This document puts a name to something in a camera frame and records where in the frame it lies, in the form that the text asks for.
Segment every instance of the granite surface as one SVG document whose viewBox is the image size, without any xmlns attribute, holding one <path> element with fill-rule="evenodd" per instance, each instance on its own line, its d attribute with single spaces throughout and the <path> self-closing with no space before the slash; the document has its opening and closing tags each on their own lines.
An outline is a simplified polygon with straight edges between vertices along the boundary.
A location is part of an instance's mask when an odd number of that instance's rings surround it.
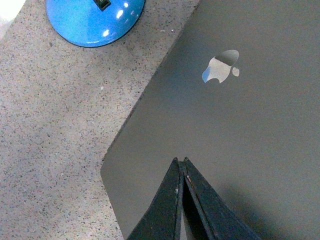
<svg viewBox="0 0 320 240">
<path fill-rule="evenodd" d="M 123 239 L 102 159 L 198 0 L 147 0 L 120 40 L 62 39 L 27 0 L 0 41 L 0 239 Z"/>
</svg>

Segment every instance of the blue plastic base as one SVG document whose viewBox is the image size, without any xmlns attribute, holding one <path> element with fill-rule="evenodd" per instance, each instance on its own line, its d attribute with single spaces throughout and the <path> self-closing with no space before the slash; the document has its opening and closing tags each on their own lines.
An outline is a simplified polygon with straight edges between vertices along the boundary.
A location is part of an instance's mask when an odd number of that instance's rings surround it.
<svg viewBox="0 0 320 240">
<path fill-rule="evenodd" d="M 145 0 L 110 0 L 103 11 L 94 0 L 46 0 L 53 28 L 68 42 L 99 47 L 121 38 L 137 22 Z"/>
</svg>

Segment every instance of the laptop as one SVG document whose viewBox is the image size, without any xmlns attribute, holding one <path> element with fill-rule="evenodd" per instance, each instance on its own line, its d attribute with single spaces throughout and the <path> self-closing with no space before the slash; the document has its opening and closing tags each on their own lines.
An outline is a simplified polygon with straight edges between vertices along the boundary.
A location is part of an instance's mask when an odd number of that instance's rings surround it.
<svg viewBox="0 0 320 240">
<path fill-rule="evenodd" d="M 124 238 L 188 157 L 262 239 L 320 239 L 319 13 L 200 2 L 104 158 Z"/>
</svg>

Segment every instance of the blue object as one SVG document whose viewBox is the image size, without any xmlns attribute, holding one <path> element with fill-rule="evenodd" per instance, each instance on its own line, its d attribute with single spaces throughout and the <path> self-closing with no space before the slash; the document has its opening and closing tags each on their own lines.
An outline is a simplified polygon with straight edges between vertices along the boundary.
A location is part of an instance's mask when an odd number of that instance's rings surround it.
<svg viewBox="0 0 320 240">
<path fill-rule="evenodd" d="M 121 38 L 137 22 L 145 0 L 46 0 L 53 28 L 81 47 L 99 47 Z"/>
</svg>

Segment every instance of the apple logo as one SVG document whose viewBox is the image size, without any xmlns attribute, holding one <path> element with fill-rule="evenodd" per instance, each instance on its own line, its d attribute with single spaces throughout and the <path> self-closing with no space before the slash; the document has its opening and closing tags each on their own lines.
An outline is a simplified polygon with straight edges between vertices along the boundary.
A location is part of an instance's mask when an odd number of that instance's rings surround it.
<svg viewBox="0 0 320 240">
<path fill-rule="evenodd" d="M 219 83 L 222 83 L 229 76 L 230 70 L 238 58 L 239 52 L 237 50 L 224 51 L 213 57 L 209 62 L 209 66 L 202 73 L 202 80 L 206 83 L 211 79 L 218 79 Z M 234 67 L 232 74 L 238 77 L 240 70 Z"/>
</svg>

